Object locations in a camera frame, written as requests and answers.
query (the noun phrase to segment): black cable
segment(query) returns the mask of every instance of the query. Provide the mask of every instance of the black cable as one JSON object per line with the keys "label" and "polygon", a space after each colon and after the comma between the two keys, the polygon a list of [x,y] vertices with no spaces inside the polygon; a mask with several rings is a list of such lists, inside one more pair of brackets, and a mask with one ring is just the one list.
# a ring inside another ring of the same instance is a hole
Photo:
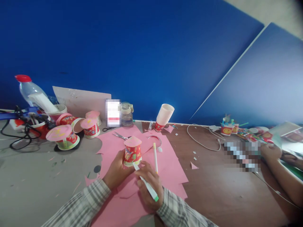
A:
{"label": "black cable", "polygon": [[[12,143],[9,145],[9,147],[10,147],[11,149],[13,149],[13,150],[20,150],[20,149],[25,148],[26,146],[28,146],[28,145],[32,142],[33,139],[39,138],[39,137],[41,136],[41,132],[39,132],[38,130],[36,130],[35,128],[33,128],[33,127],[27,122],[27,119],[23,117],[23,113],[22,113],[21,109],[20,109],[18,106],[16,106],[15,113],[16,113],[16,115],[17,115],[19,118],[21,118],[21,119],[25,122],[25,128],[24,128],[25,136],[20,137],[20,136],[13,136],[13,135],[5,134],[3,131],[4,131],[4,129],[8,126],[9,120],[6,121],[4,127],[1,129],[0,133],[1,133],[2,135],[4,135],[4,136],[19,138],[18,140],[12,142]],[[39,133],[39,136],[38,136],[38,137],[31,137],[30,134],[29,134],[29,133],[30,133],[30,129],[32,129],[32,130],[38,132],[38,133]],[[23,147],[21,147],[21,148],[14,148],[14,147],[13,147],[13,144],[16,143],[16,142],[18,142],[18,141],[20,141],[20,140],[22,140],[22,139],[29,139],[28,144],[26,144],[25,146],[23,146]]]}

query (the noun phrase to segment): red bottle cap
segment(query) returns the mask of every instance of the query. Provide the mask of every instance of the red bottle cap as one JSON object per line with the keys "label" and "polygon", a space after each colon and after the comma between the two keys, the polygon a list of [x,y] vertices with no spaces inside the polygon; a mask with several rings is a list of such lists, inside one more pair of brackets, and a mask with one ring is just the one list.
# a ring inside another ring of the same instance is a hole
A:
{"label": "red bottle cap", "polygon": [[32,81],[32,79],[27,75],[15,75],[15,78],[19,82],[31,82]]}

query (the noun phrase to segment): gray table surface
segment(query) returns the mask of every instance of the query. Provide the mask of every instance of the gray table surface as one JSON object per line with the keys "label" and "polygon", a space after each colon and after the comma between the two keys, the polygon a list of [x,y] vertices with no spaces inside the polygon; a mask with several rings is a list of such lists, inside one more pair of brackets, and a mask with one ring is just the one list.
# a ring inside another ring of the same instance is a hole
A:
{"label": "gray table surface", "polygon": [[[5,122],[0,121],[0,128]],[[141,122],[135,124],[142,132]],[[4,132],[18,135],[10,125]],[[90,179],[97,177],[94,167],[102,161],[96,154],[102,146],[97,138],[83,138],[79,149],[61,152],[54,151],[54,142],[35,139],[22,150],[29,153],[10,149],[14,140],[0,134],[1,227],[41,226],[72,197],[80,182],[75,193],[84,189],[85,175],[90,172]],[[155,226],[154,219],[142,217],[134,226]]]}

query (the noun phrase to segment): plaid shirt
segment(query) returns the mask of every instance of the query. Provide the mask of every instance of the plaid shirt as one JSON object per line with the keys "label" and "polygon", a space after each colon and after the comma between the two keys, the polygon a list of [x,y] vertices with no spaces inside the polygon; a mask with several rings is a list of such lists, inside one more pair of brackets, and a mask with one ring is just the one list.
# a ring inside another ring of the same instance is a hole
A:
{"label": "plaid shirt", "polygon": [[[98,179],[84,188],[83,192],[75,194],[42,226],[89,227],[110,193],[103,180]],[[157,213],[167,226],[216,226],[166,188],[164,188],[164,202]]]}

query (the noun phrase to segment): blue panel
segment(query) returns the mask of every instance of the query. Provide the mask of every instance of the blue panel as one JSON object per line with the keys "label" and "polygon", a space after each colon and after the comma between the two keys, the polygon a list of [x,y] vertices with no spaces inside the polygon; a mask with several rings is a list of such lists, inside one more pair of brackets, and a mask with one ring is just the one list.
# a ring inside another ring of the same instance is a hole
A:
{"label": "blue panel", "polygon": [[220,125],[229,113],[251,126],[302,123],[302,85],[303,42],[270,24],[191,122]]}
{"label": "blue panel", "polygon": [[1,3],[2,108],[24,105],[16,74],[111,93],[155,120],[162,103],[186,123],[263,28],[221,0]]}

